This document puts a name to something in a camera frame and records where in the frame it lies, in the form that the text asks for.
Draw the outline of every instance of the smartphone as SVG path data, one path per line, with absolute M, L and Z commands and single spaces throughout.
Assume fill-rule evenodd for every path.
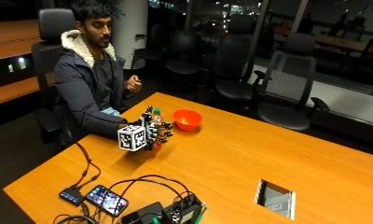
M 101 206 L 103 211 L 112 217 L 117 217 L 128 205 L 128 201 L 103 185 L 99 185 L 88 192 L 85 199 L 97 207 Z

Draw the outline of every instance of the white pillar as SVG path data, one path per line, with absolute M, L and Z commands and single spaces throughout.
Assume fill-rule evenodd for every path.
M 129 69 L 135 49 L 145 48 L 144 39 L 136 34 L 147 35 L 148 0 L 116 0 L 115 5 L 124 16 L 112 18 L 112 45 L 116 53 L 125 59 L 124 68 Z M 135 59 L 135 69 L 145 66 L 144 60 Z
M 302 19 L 304 15 L 305 15 L 305 10 L 306 10 L 306 7 L 308 7 L 308 1 L 309 0 L 302 0 L 301 1 L 300 8 L 298 8 L 297 15 L 296 15 L 296 19 L 294 19 L 294 24 L 293 24 L 293 27 L 290 28 L 292 32 L 297 32 L 297 30 L 298 30 L 300 22 L 301 22 L 301 19 Z

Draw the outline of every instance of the man's hand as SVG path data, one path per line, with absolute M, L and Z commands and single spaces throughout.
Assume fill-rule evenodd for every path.
M 124 83 L 124 88 L 131 92 L 139 92 L 141 88 L 140 79 L 136 75 L 131 76 Z

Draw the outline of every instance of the orange bowl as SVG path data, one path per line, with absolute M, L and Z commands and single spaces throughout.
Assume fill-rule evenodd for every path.
M 192 109 L 180 109 L 173 114 L 175 123 L 183 131 L 193 130 L 201 122 L 201 115 Z

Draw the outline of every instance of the dark jacket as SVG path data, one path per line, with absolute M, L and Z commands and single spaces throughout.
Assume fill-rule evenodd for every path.
M 63 54 L 56 67 L 56 89 L 59 99 L 54 105 L 54 115 L 61 123 L 63 147 L 68 147 L 89 133 L 112 138 L 117 137 L 119 124 L 124 119 L 101 112 L 100 86 L 96 82 L 96 66 L 88 48 L 80 39 L 80 33 L 71 31 L 63 33 Z M 111 106 L 124 110 L 123 97 L 123 65 L 124 59 L 115 56 L 112 46 L 104 50 L 112 67 L 112 93 Z

